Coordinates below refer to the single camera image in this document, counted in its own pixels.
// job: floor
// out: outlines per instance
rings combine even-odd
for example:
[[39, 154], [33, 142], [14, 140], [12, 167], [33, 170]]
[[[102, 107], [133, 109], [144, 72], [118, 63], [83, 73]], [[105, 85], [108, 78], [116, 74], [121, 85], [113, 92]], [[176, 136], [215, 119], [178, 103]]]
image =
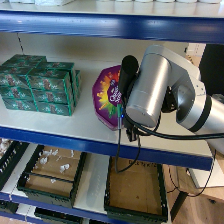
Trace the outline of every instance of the floor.
[[[196, 66], [200, 63], [200, 58], [190, 56], [188, 59]], [[170, 181], [168, 166], [164, 165], [164, 176], [166, 180], [166, 189], [174, 189]], [[178, 191], [167, 194], [169, 207], [172, 208], [178, 195]], [[207, 198], [199, 196], [196, 198], [187, 198], [177, 214], [173, 224], [224, 224], [224, 204], [211, 203]], [[25, 224], [26, 222], [0, 217], [1, 224]]]

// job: black tray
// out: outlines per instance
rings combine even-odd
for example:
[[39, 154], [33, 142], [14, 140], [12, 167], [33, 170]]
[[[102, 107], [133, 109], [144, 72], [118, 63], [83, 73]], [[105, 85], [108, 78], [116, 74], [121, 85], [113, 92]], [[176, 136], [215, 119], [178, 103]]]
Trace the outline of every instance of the black tray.
[[53, 224], [81, 224], [82, 218], [47, 209], [36, 208], [34, 215], [41, 218], [44, 222]]
[[103, 224], [103, 223], [106, 224], [107, 222], [100, 222], [92, 219], [89, 220], [89, 224]]
[[18, 209], [19, 204], [0, 200], [0, 211], [14, 214]]
[[72, 208], [75, 202], [76, 193], [78, 191], [79, 181], [82, 175], [82, 170], [85, 163], [86, 153], [81, 153], [80, 160], [78, 163], [77, 171], [74, 177], [73, 181], [73, 187], [70, 191], [70, 196], [62, 196], [58, 194], [53, 194], [45, 191], [35, 190], [35, 189], [29, 189], [26, 188], [26, 182], [29, 179], [29, 173], [33, 170], [37, 160], [40, 157], [40, 154], [42, 153], [44, 149], [43, 145], [38, 145], [35, 152], [33, 153], [30, 161], [27, 163], [25, 170], [23, 171], [22, 175], [19, 178], [19, 181], [17, 183], [17, 189], [19, 191], [23, 191], [29, 199], [40, 201], [48, 204], [54, 204], [54, 205], [60, 205], [67, 208]]
[[0, 159], [0, 190], [11, 176], [15, 166], [23, 156], [29, 143], [14, 141]]
[[110, 206], [111, 166], [112, 166], [112, 157], [110, 157], [108, 174], [107, 174], [106, 190], [105, 190], [105, 196], [104, 196], [104, 209], [105, 211], [107, 211], [107, 216], [109, 218], [118, 219], [118, 220], [122, 220], [129, 223], [139, 223], [139, 224], [145, 224], [145, 223], [159, 224], [159, 223], [168, 221], [168, 208], [167, 208], [166, 190], [164, 186], [162, 165], [157, 164], [162, 215], [150, 214], [146, 212], [139, 212], [139, 211], [134, 211], [130, 209]]

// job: stacked green boxes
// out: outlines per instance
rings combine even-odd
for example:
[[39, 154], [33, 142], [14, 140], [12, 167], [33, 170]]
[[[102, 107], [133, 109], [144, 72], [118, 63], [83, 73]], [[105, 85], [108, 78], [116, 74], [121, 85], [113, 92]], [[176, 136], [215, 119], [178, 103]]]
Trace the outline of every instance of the stacked green boxes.
[[27, 75], [45, 56], [14, 55], [0, 66], [0, 94], [7, 109], [36, 111]]
[[28, 82], [40, 112], [73, 114], [75, 106], [68, 71], [33, 69], [28, 74]]
[[81, 91], [74, 63], [14, 55], [0, 66], [0, 94], [7, 109], [71, 116]]
[[79, 70], [75, 70], [74, 63], [68, 62], [41, 62], [37, 68], [48, 70], [61, 70], [69, 72], [70, 83], [72, 87], [72, 93], [74, 96], [74, 105], [76, 106], [79, 100], [81, 91], [81, 73]]

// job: blue shelf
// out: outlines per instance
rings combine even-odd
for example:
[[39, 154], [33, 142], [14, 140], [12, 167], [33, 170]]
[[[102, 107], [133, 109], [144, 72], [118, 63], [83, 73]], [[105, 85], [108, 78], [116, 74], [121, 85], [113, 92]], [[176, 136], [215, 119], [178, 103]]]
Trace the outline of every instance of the blue shelf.
[[185, 14], [183, 3], [183, 6], [178, 5], [180, 10], [183, 11], [183, 16], [181, 15], [180, 17], [175, 12], [171, 14], [166, 12], [158, 14], [155, 10], [140, 14], [136, 14], [133, 11], [125, 14], [119, 14], [114, 11], [108, 14], [102, 14], [102, 12], [97, 11], [95, 1], [92, 2], [77, 1], [68, 4], [68, 6], [49, 8], [35, 8], [34, 5], [24, 7], [19, 7], [18, 4], [12, 4], [12, 7], [7, 4], [2, 5], [0, 6], [0, 31], [197, 43], [224, 43], [224, 15], [223, 13], [219, 13], [221, 8], [219, 10], [217, 4], [211, 5], [211, 10], [206, 10], [207, 8], [203, 8], [206, 5], [197, 3], [196, 7], [198, 8], [196, 8], [196, 12], [188, 15]]
[[[13, 140], [18, 141], [32, 142], [35, 144], [50, 145], [66, 149], [75, 149], [82, 152], [97, 153], [109, 156], [115, 156], [117, 150], [116, 144], [4, 127], [0, 127], [0, 136], [3, 138], [13, 138]], [[136, 153], [137, 147], [125, 145], [121, 146], [120, 157], [122, 158], [135, 159]], [[147, 148], [141, 148], [139, 160], [202, 170], [210, 170], [212, 164], [212, 157]]]

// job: top shelf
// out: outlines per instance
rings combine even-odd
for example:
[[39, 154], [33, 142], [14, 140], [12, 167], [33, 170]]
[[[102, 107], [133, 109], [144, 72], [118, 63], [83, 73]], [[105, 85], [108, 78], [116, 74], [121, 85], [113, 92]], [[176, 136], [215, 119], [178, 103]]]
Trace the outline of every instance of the top shelf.
[[77, 0], [65, 6], [0, 4], [0, 31], [224, 43], [224, 2]]

